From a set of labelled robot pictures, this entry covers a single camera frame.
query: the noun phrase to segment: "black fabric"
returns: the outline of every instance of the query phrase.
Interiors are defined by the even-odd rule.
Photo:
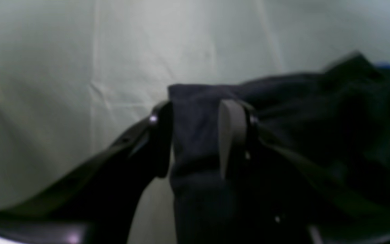
[[[270,190],[294,186],[292,169],[260,166],[248,179],[258,189],[241,190],[219,173],[218,106],[221,99],[253,105],[260,126],[282,145],[326,169],[362,196],[390,206],[390,71],[376,70],[357,55],[323,74],[263,78],[243,85],[173,85],[174,152],[170,182],[175,193],[178,242],[240,243],[304,241],[293,229],[278,228]],[[277,170],[266,173],[266,170]],[[283,174],[283,183],[265,182]],[[297,211],[321,210],[290,197]]]

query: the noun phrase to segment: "folded cloth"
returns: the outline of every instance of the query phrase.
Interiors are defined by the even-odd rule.
[[[283,146],[368,199],[390,205],[390,70],[373,67],[362,55],[321,74],[269,77],[242,85],[172,85],[169,97],[175,153],[170,182],[180,244],[300,238],[279,231],[280,219],[268,209],[271,205],[255,198],[242,204],[242,195],[221,178],[222,99],[248,102],[257,110],[260,126]]]

